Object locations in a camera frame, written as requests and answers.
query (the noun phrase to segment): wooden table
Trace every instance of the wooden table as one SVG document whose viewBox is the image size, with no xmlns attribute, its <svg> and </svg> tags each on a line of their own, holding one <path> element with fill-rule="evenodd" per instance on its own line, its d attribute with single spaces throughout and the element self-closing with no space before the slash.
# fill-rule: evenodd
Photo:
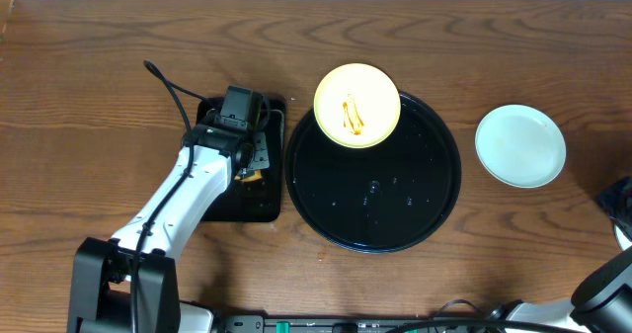
<svg viewBox="0 0 632 333">
<path fill-rule="evenodd" d="M 72 257 L 109 238 L 176 159 L 182 121 L 142 66 L 204 95 L 277 94 L 289 135 L 321 78 L 385 70 L 431 105 L 461 154 L 461 194 L 430 239 L 358 254 L 314 232 L 285 189 L 266 224 L 205 223 L 178 265 L 182 299 L 268 314 L 426 315 L 569 295 L 619 249 L 591 198 L 632 170 L 629 0 L 17 0 L 0 62 L 0 326 L 65 329 Z M 534 190 L 474 149 L 494 108 L 526 104 L 568 159 Z M 190 115 L 196 100 L 185 99 Z"/>
</svg>

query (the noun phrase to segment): water droplet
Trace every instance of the water droplet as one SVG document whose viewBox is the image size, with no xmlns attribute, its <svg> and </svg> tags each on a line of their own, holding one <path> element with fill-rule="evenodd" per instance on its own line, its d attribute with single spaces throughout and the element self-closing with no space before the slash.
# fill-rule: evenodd
<svg viewBox="0 0 632 333">
<path fill-rule="evenodd" d="M 377 181 L 371 181 L 368 184 L 368 190 L 372 193 L 372 194 L 377 194 L 379 192 L 379 183 Z"/>
</svg>

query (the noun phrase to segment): round black tray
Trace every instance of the round black tray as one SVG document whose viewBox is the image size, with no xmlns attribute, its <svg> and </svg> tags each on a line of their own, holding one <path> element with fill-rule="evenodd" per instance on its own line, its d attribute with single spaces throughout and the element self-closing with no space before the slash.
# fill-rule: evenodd
<svg viewBox="0 0 632 333">
<path fill-rule="evenodd" d="M 425 103 L 400 92 L 393 132 L 366 149 L 343 147 L 313 110 L 296 126 L 285 156 L 289 195 L 318 233 L 365 253 L 409 248 L 447 219 L 461 184 L 454 138 Z"/>
</svg>

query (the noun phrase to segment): white bowl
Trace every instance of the white bowl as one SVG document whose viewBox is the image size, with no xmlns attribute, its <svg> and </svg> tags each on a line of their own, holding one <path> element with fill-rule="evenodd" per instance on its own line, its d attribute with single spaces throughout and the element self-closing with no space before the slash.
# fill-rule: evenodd
<svg viewBox="0 0 632 333">
<path fill-rule="evenodd" d="M 475 143 L 487 171 L 520 188 L 548 184 L 566 160 L 560 129 L 545 114 L 522 105 L 502 106 L 485 116 Z"/>
<path fill-rule="evenodd" d="M 345 122 L 344 105 L 350 97 L 363 129 L 354 133 Z M 335 142 L 350 148 L 373 146 L 395 129 L 402 102 L 393 81 L 380 69 L 347 64 L 329 72 L 314 96 L 316 122 Z"/>
</svg>

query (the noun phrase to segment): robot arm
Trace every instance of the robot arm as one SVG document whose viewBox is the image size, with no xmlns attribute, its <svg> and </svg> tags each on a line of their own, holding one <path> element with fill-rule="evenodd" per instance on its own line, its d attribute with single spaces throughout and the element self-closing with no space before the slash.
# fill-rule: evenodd
<svg viewBox="0 0 632 333">
<path fill-rule="evenodd" d="M 199 145 L 194 147 L 194 157 L 189 179 L 162 208 L 144 242 L 143 253 L 162 250 L 166 257 L 177 262 L 206 209 L 228 188 L 232 179 L 229 157 L 221 155 L 217 149 Z M 189 150 L 184 147 L 173 170 L 147 205 L 112 236 L 119 248 L 135 250 L 142 224 L 182 176 L 188 161 Z"/>
<path fill-rule="evenodd" d="M 251 163 L 263 103 L 261 94 L 230 86 L 221 111 L 207 114 L 185 136 L 176 165 L 147 205 L 109 241 L 84 241 L 75 254 L 68 333 L 129 332 L 130 295 L 111 290 L 111 284 L 120 284 L 133 273 L 143 224 L 182 181 L 191 147 L 194 161 L 188 178 L 155 216 L 142 243 L 136 282 L 138 327 L 142 333 L 209 332 L 212 313 L 180 302 L 176 262 L 206 210 Z"/>
</svg>

